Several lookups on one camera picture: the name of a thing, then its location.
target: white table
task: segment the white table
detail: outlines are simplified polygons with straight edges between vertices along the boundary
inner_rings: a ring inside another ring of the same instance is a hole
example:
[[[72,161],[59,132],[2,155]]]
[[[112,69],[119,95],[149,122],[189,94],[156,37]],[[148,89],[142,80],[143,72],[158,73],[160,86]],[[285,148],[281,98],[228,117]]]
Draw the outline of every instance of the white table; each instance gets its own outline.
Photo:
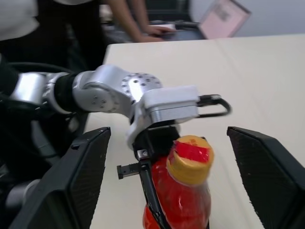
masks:
[[[151,73],[166,87],[195,84],[200,93],[220,94],[232,105],[230,116],[182,124],[181,135],[205,136],[215,150],[211,229],[262,229],[226,130],[238,126],[273,136],[305,165],[305,35],[116,44],[105,63]],[[140,178],[118,180],[116,171],[136,162],[125,143],[129,122],[119,114],[91,114],[87,131],[102,126],[111,127],[112,137],[91,229],[141,229]]]

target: hand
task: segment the hand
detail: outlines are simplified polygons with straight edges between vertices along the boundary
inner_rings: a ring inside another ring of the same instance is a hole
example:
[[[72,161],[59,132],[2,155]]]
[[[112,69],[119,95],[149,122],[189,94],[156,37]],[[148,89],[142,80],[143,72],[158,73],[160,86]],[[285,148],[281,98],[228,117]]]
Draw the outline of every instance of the hand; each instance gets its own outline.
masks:
[[[137,39],[137,42],[143,43],[143,42],[163,42],[164,40],[159,37],[150,37],[150,36],[142,36],[139,39]]]
[[[144,32],[149,35],[161,35],[166,32],[175,32],[175,30],[162,26],[147,26]]]

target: white wall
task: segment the white wall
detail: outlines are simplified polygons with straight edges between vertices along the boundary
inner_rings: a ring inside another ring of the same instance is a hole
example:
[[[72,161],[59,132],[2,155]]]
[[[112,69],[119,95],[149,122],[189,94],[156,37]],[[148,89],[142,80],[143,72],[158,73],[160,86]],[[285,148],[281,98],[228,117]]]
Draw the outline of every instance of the white wall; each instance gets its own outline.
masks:
[[[214,0],[191,0],[190,15],[199,21]],[[237,0],[252,12],[235,37],[305,33],[305,0]]]

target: bottle cap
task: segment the bottle cap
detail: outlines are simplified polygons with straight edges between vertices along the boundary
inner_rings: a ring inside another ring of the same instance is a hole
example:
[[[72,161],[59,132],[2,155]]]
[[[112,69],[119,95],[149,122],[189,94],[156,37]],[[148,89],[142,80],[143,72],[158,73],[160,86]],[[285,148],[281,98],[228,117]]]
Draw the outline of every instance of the bottle cap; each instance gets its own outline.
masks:
[[[209,143],[198,136],[187,135],[176,140],[167,158],[169,173],[187,185],[203,183],[214,161],[214,151]]]

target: plastic bottle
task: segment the plastic bottle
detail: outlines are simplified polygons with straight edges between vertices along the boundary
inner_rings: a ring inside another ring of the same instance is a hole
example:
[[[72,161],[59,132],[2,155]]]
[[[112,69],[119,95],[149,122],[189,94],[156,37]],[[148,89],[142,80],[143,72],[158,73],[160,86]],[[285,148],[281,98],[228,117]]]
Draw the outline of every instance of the plastic bottle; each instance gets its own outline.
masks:
[[[197,136],[178,138],[169,156],[152,167],[159,202],[172,229],[205,229],[211,213],[211,196],[206,179],[214,160],[208,142]],[[145,229],[159,229],[145,207]]]

